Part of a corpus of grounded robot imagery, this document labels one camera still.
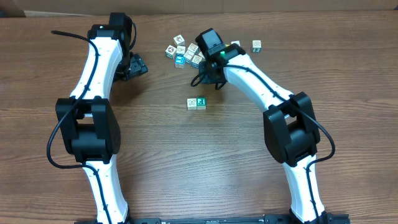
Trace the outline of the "white block green grid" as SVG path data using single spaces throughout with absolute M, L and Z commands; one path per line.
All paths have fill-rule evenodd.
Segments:
M 192 52 L 194 55 L 198 54 L 199 50 L 200 50 L 199 47 L 196 44 L 194 44 L 194 43 L 191 43 L 188 46 L 188 51 Z

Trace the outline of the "white block butterfly picture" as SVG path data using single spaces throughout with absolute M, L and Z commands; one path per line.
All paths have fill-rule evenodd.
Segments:
M 196 110 L 196 109 L 197 109 L 197 99 L 187 98 L 187 110 Z

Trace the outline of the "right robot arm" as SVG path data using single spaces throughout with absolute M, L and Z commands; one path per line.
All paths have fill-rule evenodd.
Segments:
M 205 56 L 191 85 L 203 82 L 220 89 L 230 83 L 251 99 L 263 114 L 264 141 L 271 156 L 283 165 L 291 194 L 291 223 L 327 223 L 320 199 L 315 165 L 320 134 L 330 134 L 316 121 L 311 99 L 293 94 L 262 72 L 238 44 L 226 45 L 210 28 L 196 37 Z

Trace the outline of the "white block red bottom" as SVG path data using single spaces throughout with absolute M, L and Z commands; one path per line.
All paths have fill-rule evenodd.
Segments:
M 238 40 L 237 41 L 232 41 L 231 44 L 236 44 L 236 45 L 240 46 L 240 41 L 238 41 Z

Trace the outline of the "white block behind blue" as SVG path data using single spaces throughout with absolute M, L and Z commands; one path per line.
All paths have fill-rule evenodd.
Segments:
M 177 46 L 177 49 L 176 49 L 177 55 L 183 57 L 185 54 L 185 49 L 186 49 L 185 46 L 181 46 L 181 45 Z

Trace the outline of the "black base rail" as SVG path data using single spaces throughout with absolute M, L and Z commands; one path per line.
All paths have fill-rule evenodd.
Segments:
M 97 221 L 83 221 L 75 223 L 94 224 Z M 161 220 L 159 218 L 130 218 L 126 223 L 131 224 L 288 224 L 300 223 L 291 215 L 264 215 L 262 217 L 239 217 L 239 218 L 188 218 Z M 349 215 L 334 215 L 324 213 L 320 216 L 320 223 L 325 224 L 350 224 Z

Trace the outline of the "block red circle green side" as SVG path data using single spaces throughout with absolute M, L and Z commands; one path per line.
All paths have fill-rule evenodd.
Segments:
M 166 50 L 165 50 L 165 55 L 166 55 L 168 58 L 174 59 L 174 58 L 176 57 L 176 54 L 177 54 L 177 48 L 174 47 L 174 46 L 172 46 L 172 45 L 169 45 L 169 46 L 166 48 Z

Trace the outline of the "block with red picture top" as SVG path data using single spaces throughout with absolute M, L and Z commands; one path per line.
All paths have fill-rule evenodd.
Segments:
M 174 44 L 176 46 L 185 46 L 185 39 L 181 34 L 174 37 Z

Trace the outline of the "white block teal side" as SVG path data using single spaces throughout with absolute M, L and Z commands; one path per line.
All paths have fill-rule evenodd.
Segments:
M 184 55 L 183 55 L 183 57 L 184 57 L 184 59 L 185 59 L 185 63 L 191 64 L 191 63 L 192 63 L 192 58 L 193 58 L 194 56 L 195 56 L 195 54 L 194 54 L 192 51 L 187 50 L 187 51 L 184 53 Z

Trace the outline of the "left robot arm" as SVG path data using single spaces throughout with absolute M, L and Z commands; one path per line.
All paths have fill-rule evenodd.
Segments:
M 136 25 L 123 12 L 112 12 L 108 24 L 93 25 L 84 40 L 89 43 L 85 67 L 70 96 L 56 102 L 58 123 L 47 159 L 59 169 L 85 171 L 97 209 L 93 223 L 130 223 L 116 162 L 121 130 L 109 97 L 114 82 L 141 76 L 148 68 L 132 52 Z

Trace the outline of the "white block teal far right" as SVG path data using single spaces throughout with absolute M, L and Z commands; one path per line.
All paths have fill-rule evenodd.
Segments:
M 260 40 L 252 41 L 252 53 L 259 53 L 262 49 L 262 44 Z

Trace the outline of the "white block green side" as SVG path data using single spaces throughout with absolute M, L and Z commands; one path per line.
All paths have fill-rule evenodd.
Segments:
M 198 110 L 205 110 L 206 109 L 206 98 L 205 97 L 198 97 L 197 98 L 197 109 Z

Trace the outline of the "white block tilted centre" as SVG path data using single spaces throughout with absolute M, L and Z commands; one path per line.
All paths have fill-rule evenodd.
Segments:
M 202 61 L 203 61 L 203 57 L 201 57 L 201 56 L 199 56 L 199 55 L 194 55 L 193 58 L 192 58 L 192 60 L 191 60 L 191 65 L 192 65 L 192 67 L 194 67 L 194 68 L 198 68 L 200 62 L 202 62 Z

